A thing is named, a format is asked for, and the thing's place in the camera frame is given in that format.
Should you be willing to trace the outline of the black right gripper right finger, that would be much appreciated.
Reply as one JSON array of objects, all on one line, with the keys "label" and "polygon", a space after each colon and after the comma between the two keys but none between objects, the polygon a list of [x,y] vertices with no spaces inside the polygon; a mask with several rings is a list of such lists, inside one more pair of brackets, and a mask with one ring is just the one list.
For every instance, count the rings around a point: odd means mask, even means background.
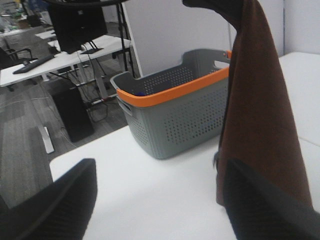
[{"label": "black right gripper right finger", "polygon": [[227,163],[224,206],[238,240],[318,240],[320,214],[238,159]]}]

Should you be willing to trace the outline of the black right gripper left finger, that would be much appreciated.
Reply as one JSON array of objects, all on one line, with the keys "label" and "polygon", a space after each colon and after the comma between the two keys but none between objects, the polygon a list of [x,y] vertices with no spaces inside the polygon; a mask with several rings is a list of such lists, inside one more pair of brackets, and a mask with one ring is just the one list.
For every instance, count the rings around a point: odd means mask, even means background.
[{"label": "black right gripper left finger", "polygon": [[98,194],[96,161],[85,158],[55,182],[0,214],[2,240],[81,240]]}]

